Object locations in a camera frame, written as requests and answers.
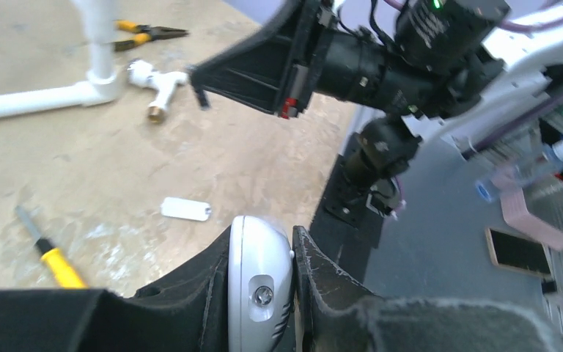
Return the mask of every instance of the screwdriver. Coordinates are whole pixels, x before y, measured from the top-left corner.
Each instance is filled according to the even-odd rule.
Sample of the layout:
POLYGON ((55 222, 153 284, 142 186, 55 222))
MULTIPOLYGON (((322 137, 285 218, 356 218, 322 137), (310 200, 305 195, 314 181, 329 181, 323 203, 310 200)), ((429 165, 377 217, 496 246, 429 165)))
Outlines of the screwdriver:
POLYGON ((35 247, 40 252, 40 259, 51 269, 55 280, 63 288, 87 288, 85 282, 76 273, 74 268, 66 260, 62 251, 55 247, 47 238, 42 236, 40 230, 35 226, 29 214, 19 205, 15 209, 18 218, 21 219, 29 233, 35 240, 35 247))

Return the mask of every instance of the plywood surface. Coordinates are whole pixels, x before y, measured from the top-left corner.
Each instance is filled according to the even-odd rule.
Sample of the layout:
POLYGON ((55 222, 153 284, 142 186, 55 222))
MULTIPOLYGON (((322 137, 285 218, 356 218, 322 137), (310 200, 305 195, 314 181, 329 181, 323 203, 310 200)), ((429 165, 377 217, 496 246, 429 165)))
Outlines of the plywood surface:
MULTIPOLYGON (((191 36, 118 55, 180 70, 254 31, 221 0, 120 1, 119 16, 175 26, 191 36)), ((87 48, 68 1, 0 1, 0 94, 84 78, 87 48)), ((286 121, 211 95, 200 111, 179 89, 169 119, 144 118, 154 92, 126 87, 115 103, 0 120, 0 287, 54 287, 21 204, 93 286, 130 295, 184 263, 234 216, 265 217, 290 232, 309 225, 353 106, 315 95, 286 121), (165 219, 164 197, 209 202, 205 223, 165 219)))

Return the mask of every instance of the plastic bottle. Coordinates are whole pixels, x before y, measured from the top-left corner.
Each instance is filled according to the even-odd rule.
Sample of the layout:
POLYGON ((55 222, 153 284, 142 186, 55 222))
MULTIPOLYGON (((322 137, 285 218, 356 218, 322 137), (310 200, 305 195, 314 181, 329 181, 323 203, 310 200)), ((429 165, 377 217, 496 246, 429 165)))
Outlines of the plastic bottle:
POLYGON ((528 155, 499 166, 487 177, 476 181, 476 190, 487 202, 494 202, 502 194, 525 188, 534 181, 563 171, 563 140, 542 147, 528 155))

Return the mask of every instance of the screw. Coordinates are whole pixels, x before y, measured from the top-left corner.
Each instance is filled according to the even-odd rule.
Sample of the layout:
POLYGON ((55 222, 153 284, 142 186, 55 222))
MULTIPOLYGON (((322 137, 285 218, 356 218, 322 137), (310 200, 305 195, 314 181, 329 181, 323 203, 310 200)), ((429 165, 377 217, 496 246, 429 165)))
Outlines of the screw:
POLYGON ((273 300, 273 291, 268 286, 260 286, 254 293, 254 301, 260 306, 266 306, 273 300))

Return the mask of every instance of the smartphone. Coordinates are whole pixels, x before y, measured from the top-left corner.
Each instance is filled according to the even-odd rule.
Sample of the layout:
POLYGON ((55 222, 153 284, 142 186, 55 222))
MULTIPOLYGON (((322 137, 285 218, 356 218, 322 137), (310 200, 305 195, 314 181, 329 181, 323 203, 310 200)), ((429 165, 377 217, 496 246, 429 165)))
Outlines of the smartphone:
POLYGON ((551 267, 541 243, 487 228, 489 255, 494 265, 543 279, 551 278, 551 267))

